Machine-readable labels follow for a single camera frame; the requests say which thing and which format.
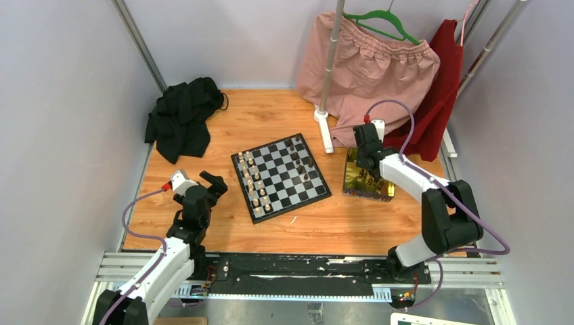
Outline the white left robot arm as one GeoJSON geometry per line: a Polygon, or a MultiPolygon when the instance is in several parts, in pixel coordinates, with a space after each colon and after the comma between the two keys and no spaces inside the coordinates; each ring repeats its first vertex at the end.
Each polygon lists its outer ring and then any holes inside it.
{"type": "Polygon", "coordinates": [[[208,270],[202,241],[211,224],[211,212],[228,191],[221,176],[200,173],[204,186],[177,170],[170,180],[150,193],[173,191],[181,205],[164,238],[150,260],[117,290],[105,290],[95,304],[93,324],[153,324],[162,308],[184,280],[201,279],[208,270]]]}

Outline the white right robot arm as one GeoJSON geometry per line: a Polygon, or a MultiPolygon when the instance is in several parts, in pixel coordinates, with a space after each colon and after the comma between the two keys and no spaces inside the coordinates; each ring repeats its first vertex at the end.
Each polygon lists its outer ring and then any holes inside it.
{"type": "Polygon", "coordinates": [[[419,168],[395,148],[383,146],[376,126],[353,128],[356,165],[405,190],[421,205],[421,233],[388,251],[387,275],[405,282],[422,264],[480,240],[484,230],[470,185],[451,182],[419,168]]]}

